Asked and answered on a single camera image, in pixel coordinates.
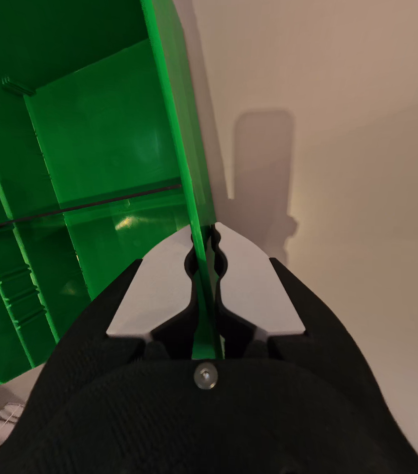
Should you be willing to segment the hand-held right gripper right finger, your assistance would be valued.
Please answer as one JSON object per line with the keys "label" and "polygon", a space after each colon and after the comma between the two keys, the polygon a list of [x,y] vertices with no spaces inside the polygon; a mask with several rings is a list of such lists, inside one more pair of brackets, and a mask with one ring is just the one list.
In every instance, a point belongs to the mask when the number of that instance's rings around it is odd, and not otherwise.
{"label": "hand-held right gripper right finger", "polygon": [[302,335],[301,321],[268,255],[226,225],[213,226],[214,252],[221,256],[218,307],[222,321],[241,321],[249,340]]}

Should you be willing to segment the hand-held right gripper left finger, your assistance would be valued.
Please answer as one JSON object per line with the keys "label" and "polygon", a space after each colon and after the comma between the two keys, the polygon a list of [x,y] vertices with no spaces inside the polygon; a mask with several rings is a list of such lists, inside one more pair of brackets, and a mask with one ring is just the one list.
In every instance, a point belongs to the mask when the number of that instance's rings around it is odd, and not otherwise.
{"label": "hand-held right gripper left finger", "polygon": [[199,324],[199,265],[189,225],[142,259],[107,329],[113,338],[193,339]]}

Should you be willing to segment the green plastic bin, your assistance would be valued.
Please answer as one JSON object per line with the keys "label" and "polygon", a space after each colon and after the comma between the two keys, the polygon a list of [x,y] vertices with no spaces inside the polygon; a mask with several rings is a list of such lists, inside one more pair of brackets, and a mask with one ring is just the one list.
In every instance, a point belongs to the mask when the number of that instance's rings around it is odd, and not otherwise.
{"label": "green plastic bin", "polygon": [[0,384],[43,364],[129,264],[216,221],[174,1],[0,1]]}

